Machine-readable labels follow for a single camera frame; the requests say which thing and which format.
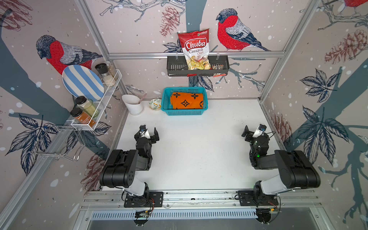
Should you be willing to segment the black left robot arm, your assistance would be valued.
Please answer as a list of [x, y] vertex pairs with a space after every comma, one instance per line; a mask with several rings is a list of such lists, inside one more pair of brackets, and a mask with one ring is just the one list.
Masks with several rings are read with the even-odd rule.
[[135, 178], [136, 171], [148, 171], [151, 168], [153, 156], [152, 145], [160, 140], [157, 129], [151, 135], [146, 125], [141, 125], [134, 135], [135, 149], [113, 150], [101, 171], [99, 182], [101, 186], [122, 189], [133, 198], [149, 199], [147, 183]]

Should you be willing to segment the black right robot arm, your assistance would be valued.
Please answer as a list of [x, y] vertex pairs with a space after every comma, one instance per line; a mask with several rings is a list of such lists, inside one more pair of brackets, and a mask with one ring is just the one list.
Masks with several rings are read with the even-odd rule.
[[266, 125], [260, 124], [255, 132], [245, 126], [242, 137], [250, 144], [249, 159], [256, 170], [278, 170], [278, 175], [254, 185], [254, 198], [271, 197], [293, 189], [318, 188], [321, 178], [316, 169], [300, 151], [275, 150], [269, 155], [270, 136]]

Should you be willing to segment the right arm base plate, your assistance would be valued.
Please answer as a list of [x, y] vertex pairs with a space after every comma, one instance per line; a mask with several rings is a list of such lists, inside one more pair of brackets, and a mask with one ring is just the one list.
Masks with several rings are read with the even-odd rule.
[[276, 195], [265, 195], [260, 193], [255, 195], [253, 190], [239, 190], [236, 195], [242, 207], [245, 206], [272, 206], [279, 205]]

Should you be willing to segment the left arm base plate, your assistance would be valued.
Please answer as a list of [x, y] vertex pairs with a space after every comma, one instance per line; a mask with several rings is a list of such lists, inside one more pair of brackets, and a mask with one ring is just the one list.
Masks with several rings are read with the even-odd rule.
[[143, 196], [126, 194], [125, 208], [160, 208], [163, 206], [163, 192], [149, 192]]

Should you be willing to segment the orange patterned pillowcase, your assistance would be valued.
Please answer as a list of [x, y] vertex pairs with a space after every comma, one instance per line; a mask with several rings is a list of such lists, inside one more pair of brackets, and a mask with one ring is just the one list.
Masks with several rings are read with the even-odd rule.
[[173, 109], [203, 109], [204, 96], [197, 93], [174, 92], [170, 97]]

